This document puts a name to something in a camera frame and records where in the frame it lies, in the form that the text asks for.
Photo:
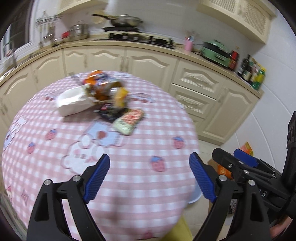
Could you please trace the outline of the person's right hand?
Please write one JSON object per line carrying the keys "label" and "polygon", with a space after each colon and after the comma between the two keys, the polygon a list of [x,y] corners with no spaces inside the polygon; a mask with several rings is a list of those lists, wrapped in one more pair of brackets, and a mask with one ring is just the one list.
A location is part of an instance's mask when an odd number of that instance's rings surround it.
{"label": "person's right hand", "polygon": [[292,221],[293,221],[293,219],[291,219],[290,217],[286,216],[279,223],[277,223],[276,225],[272,226],[270,228],[271,238],[276,238],[282,232],[284,232],[290,226],[290,224],[292,223]]}

